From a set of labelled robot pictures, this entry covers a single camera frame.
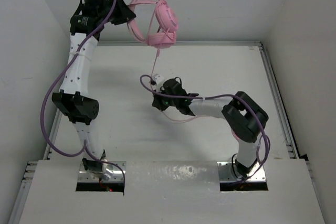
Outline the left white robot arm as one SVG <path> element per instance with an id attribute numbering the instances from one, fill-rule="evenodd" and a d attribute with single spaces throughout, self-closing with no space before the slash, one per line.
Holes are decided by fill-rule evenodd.
<path id="1" fill-rule="evenodd" d="M 71 65 L 65 72 L 58 92 L 52 94 L 54 105 L 75 127 L 86 156 L 82 159 L 86 171 L 103 173 L 106 154 L 98 138 L 95 119 L 99 102 L 89 97 L 88 78 L 93 53 L 104 29 L 106 19 L 114 25 L 124 24 L 136 15 L 123 0 L 80 0 L 70 19 Z"/>

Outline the pink headphones with cable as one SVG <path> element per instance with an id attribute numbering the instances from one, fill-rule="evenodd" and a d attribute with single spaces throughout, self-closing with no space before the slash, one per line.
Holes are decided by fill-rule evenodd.
<path id="1" fill-rule="evenodd" d="M 154 60 L 151 74 L 144 74 L 140 77 L 140 80 L 148 77 L 151 81 L 152 76 L 155 75 L 154 69 L 161 50 L 170 48 L 176 43 L 179 21 L 175 12 L 171 7 L 169 7 L 166 0 L 132 0 L 128 6 L 132 11 L 134 11 L 135 8 L 139 5 L 155 6 L 146 35 L 142 34 L 139 27 L 137 26 L 135 19 L 127 23 L 129 32 L 137 41 L 156 48 L 156 59 Z M 202 98 L 197 93 L 187 92 L 188 94 L 190 94 L 189 97 L 173 95 L 170 96 L 155 92 L 154 90 L 152 90 L 150 84 L 149 86 L 144 85 L 144 87 L 148 89 L 148 91 L 150 91 L 153 96 L 161 95 L 168 98 L 186 98 L 192 100 L 191 104 L 188 106 L 187 109 L 177 109 L 183 115 L 188 115 L 192 118 L 210 116 L 214 118 L 224 118 L 222 114 L 223 107 L 220 104 L 215 103 L 214 100 Z"/>

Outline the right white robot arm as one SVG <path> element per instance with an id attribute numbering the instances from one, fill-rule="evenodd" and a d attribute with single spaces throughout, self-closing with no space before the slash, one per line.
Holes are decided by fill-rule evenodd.
<path id="1" fill-rule="evenodd" d="M 265 162 L 265 159 L 258 158 L 260 141 L 262 138 L 267 141 L 265 157 L 268 157 L 270 140 L 263 136 L 260 126 L 265 128 L 269 117 L 245 92 L 237 92 L 230 101 L 197 99 L 197 93 L 187 93 L 182 88 L 180 78 L 165 80 L 159 74 L 152 77 L 150 85 L 154 91 L 152 106 L 161 112 L 173 106 L 184 115 L 210 116 L 226 120 L 238 141 L 234 173 L 238 172 L 242 178 L 246 178 L 256 163 Z"/>

